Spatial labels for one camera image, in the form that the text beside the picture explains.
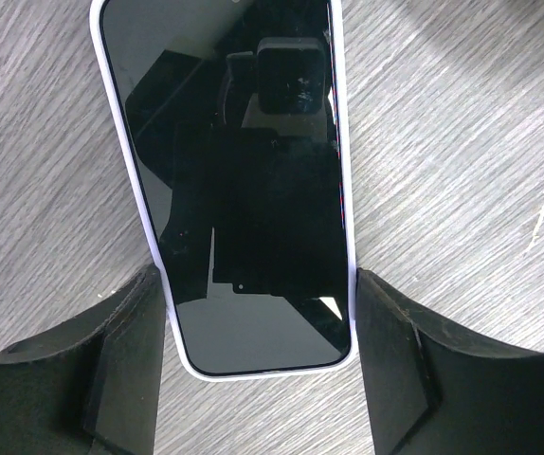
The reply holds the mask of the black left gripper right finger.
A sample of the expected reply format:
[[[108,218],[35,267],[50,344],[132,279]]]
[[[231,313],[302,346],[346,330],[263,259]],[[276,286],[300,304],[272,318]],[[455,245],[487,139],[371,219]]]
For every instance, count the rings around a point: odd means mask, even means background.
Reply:
[[[474,332],[357,272],[356,334],[378,454],[544,454],[544,353]]]

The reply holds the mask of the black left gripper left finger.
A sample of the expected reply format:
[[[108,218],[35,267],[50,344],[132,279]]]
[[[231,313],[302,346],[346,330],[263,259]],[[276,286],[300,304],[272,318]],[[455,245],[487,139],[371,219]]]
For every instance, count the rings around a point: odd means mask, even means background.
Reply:
[[[0,352],[0,454],[151,454],[165,339],[159,270]]]

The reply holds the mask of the phone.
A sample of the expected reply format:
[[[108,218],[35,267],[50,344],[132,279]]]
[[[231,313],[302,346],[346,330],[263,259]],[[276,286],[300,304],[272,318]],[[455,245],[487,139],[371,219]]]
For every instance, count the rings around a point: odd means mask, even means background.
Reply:
[[[209,381],[354,357],[338,1],[95,1],[89,28],[183,366]]]

